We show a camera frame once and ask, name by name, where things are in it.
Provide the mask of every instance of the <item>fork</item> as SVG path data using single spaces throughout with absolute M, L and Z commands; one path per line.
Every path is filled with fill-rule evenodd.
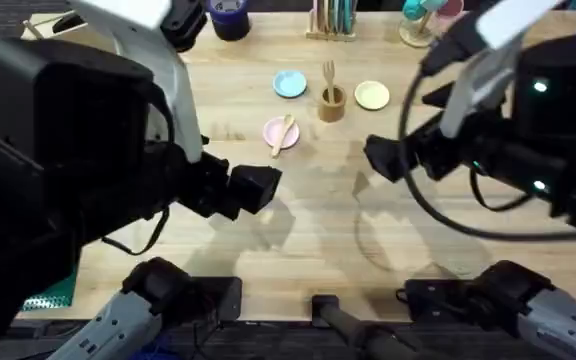
M 324 62 L 323 72 L 326 83 L 328 83 L 328 103 L 335 105 L 335 86 L 333 84 L 333 80 L 335 79 L 335 62 L 333 60 Z

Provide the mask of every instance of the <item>yellow plate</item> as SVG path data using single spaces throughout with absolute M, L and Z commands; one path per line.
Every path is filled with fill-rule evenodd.
M 378 81 L 364 81 L 355 89 L 355 100 L 366 110 L 381 110 L 388 105 L 390 92 Z

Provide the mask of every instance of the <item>pencil holder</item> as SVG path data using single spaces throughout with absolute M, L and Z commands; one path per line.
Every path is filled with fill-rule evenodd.
M 332 123 L 339 121 L 344 117 L 346 110 L 346 92 L 339 86 L 334 86 L 334 103 L 328 99 L 328 88 L 324 89 L 319 95 L 319 118 L 322 121 Z

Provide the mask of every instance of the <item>cable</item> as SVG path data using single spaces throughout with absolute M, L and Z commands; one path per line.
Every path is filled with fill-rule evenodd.
M 433 219 L 437 220 L 438 222 L 448 226 L 449 228 L 461 232 L 466 235 L 476 236 L 483 239 L 488 240 L 505 240 L 505 241 L 559 241 L 559 240 L 576 240 L 576 231 L 572 232 L 557 232 L 557 233 L 545 233 L 545 234 L 511 234 L 511 233 L 500 233 L 500 232 L 493 232 L 493 231 L 486 231 L 481 229 L 472 228 L 470 226 L 466 226 L 460 224 L 449 217 L 441 214 L 437 211 L 426 198 L 423 196 L 415 179 L 412 177 L 412 173 L 410 171 L 410 164 L 408 162 L 408 149 L 405 146 L 405 142 L 402 141 L 406 137 L 406 128 L 408 125 L 408 119 L 410 117 L 410 110 L 412 108 L 413 100 L 415 99 L 415 95 L 417 94 L 417 90 L 421 86 L 421 83 L 424 79 L 425 75 L 421 69 L 415 75 L 415 78 L 408 88 L 408 92 L 406 93 L 406 97 L 404 99 L 403 108 L 401 109 L 401 115 L 399 119 L 399 128 L 398 128 L 398 139 L 400 141 L 399 145 L 399 162 L 402 167 L 402 172 L 404 174 L 404 180 L 406 181 L 406 185 L 408 186 L 408 190 L 410 194 L 415 199 L 417 204 L 421 206 L 422 209 L 428 215 L 430 215 Z
M 534 196 L 531 194 L 524 194 L 520 197 L 512 200 L 511 202 L 499 205 L 499 206 L 490 206 L 486 203 L 484 196 L 481 194 L 481 190 L 479 189 L 479 181 L 477 180 L 477 172 L 474 169 L 470 169 L 470 189 L 472 190 L 472 195 L 475 197 L 475 200 L 479 203 L 479 205 L 483 206 L 484 208 L 494 211 L 494 212 L 504 212 L 516 209 L 520 206 L 523 206 L 530 200 L 534 199 Z
M 157 243 L 157 240 L 159 239 L 159 235 L 161 235 L 161 232 L 164 230 L 164 226 L 166 225 L 166 222 L 168 221 L 169 217 L 170 217 L 170 209 L 168 207 L 166 207 L 161 212 L 161 218 L 159 218 L 159 221 L 157 222 L 157 226 L 155 226 L 155 230 L 152 232 L 152 235 L 150 235 L 150 239 L 148 240 L 148 243 L 139 252 L 135 252 L 131 248 L 120 243 L 119 241 L 113 240 L 113 239 L 106 237 L 106 236 L 101 238 L 101 242 L 108 244 L 110 246 L 116 247 L 117 249 L 125 252 L 126 254 L 132 255 L 132 256 L 143 255 L 144 253 L 146 253 L 146 251 L 150 250 L 150 248 L 152 248 L 155 245 L 155 243 Z
M 162 156 L 163 159 L 163 165 L 161 167 L 162 169 L 162 176 L 163 178 L 166 178 L 166 168 L 168 167 L 168 163 L 169 163 L 169 157 L 171 154 L 171 150 L 175 145 L 175 123 L 173 121 L 173 117 L 172 117 L 172 113 L 170 112 L 170 109 L 168 108 L 168 104 L 166 103 L 166 96 L 164 95 L 163 90 L 161 90 L 161 88 L 159 86 L 157 86 L 154 83 L 151 82 L 147 82 L 147 83 L 143 83 L 143 84 L 139 84 L 135 86 L 135 90 L 141 94 L 141 96 L 147 100 L 151 105 L 153 105 L 160 113 L 161 115 L 164 117 L 164 119 L 166 120 L 166 129 L 168 131 L 168 140 L 166 142 L 166 150 L 164 151 L 164 155 Z M 123 252 L 125 252 L 126 254 L 132 255 L 132 256 L 139 256 L 139 255 L 143 255 L 144 253 L 146 253 L 148 250 L 150 250 L 155 243 L 157 243 L 157 240 L 159 240 L 159 236 L 161 235 L 161 232 L 164 230 L 164 227 L 166 226 L 166 222 L 168 221 L 168 218 L 170 217 L 170 208 L 168 206 L 166 206 L 162 212 L 161 212 L 161 218 L 159 219 L 159 222 L 157 222 L 157 225 L 155 226 L 155 230 L 152 232 L 152 235 L 150 235 L 150 239 L 148 240 L 148 243 L 146 244 L 146 246 L 139 252 L 135 252 L 132 249 L 130 249 L 129 247 L 127 247 L 126 245 L 120 243 L 117 240 L 113 240 L 109 237 L 102 237 L 101 241 L 103 243 L 106 243 L 110 246 L 113 246 Z
M 206 336 L 201 340 L 201 342 L 198 342 L 197 341 L 197 323 L 192 325 L 192 338 L 193 338 L 193 345 L 194 345 L 195 350 L 193 351 L 192 355 L 190 356 L 190 360 L 194 360 L 195 356 L 197 356 L 197 354 L 200 354 L 206 360 L 212 360 L 212 358 L 210 358 L 208 355 L 206 355 L 206 353 L 203 350 L 203 347 L 206 344 L 206 342 L 208 342 L 208 340 L 210 340 L 210 338 L 220 328 L 221 328 L 221 324 L 217 323 L 215 325 L 215 327 L 213 327 L 212 330 L 210 330 L 208 332 L 208 334 L 206 334 Z

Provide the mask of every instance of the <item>wooden table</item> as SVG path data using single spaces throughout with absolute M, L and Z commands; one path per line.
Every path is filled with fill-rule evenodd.
M 182 206 L 172 215 L 158 244 L 133 258 L 101 243 L 85 248 L 72 308 L 24 314 L 34 318 L 89 318 L 140 261 L 162 256 L 192 275 L 236 275 L 244 281 L 242 319 L 304 320 L 314 294 L 334 293 L 344 309 L 363 319 L 407 320 L 394 291 L 410 278 L 472 278 L 498 260 L 523 264 L 576 296 L 576 241 L 493 242 L 470 238 L 438 224 L 411 199 L 402 183 L 393 185 L 371 170 L 362 153 L 366 136 L 395 137 L 400 104 L 424 51 L 396 36 L 400 13 L 362 13 L 355 43 L 306 40 L 305 13 L 254 14 L 253 30 L 227 43 L 208 25 L 188 62 L 207 151 L 232 164 L 272 165 L 284 171 L 275 200 L 258 216 L 236 222 L 210 220 Z M 548 15 L 527 43 L 570 34 L 576 12 Z M 390 105 L 367 112 L 353 102 L 335 124 L 318 120 L 315 97 L 324 86 L 321 63 L 334 59 L 337 81 L 347 92 L 363 80 L 383 82 Z M 273 92 L 275 73 L 302 71 L 308 91 L 286 100 Z M 455 78 L 458 66 L 427 81 L 424 90 Z M 413 110 L 417 124 L 436 110 Z M 301 127 L 299 144 L 269 158 L 261 129 L 271 117 L 292 113 Z M 498 231 L 566 229 L 547 217 L 540 202 L 507 214 L 482 209 L 470 193 L 465 171 L 441 183 L 418 173 L 432 203 L 450 217 Z M 491 202 L 516 192 L 482 181 Z M 145 244 L 154 221 L 137 222 L 112 235 L 129 246 Z

